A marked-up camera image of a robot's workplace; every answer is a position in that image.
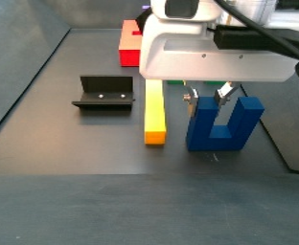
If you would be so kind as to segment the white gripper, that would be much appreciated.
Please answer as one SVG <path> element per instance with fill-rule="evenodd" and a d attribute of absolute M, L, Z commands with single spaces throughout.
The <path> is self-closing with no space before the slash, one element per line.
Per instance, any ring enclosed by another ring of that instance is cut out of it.
<path fill-rule="evenodd" d="M 296 60 L 265 51 L 221 50 L 208 28 L 217 24 L 224 10 L 214 0 L 200 0 L 198 6 L 185 4 L 189 17 L 166 15 L 168 0 L 151 0 L 153 14 L 147 18 L 139 72 L 149 79 L 226 80 L 216 91 L 216 101 L 224 106 L 240 88 L 233 81 L 288 80 L 295 74 Z M 188 86 L 184 101 L 190 117 L 196 115 L 198 91 Z"/>

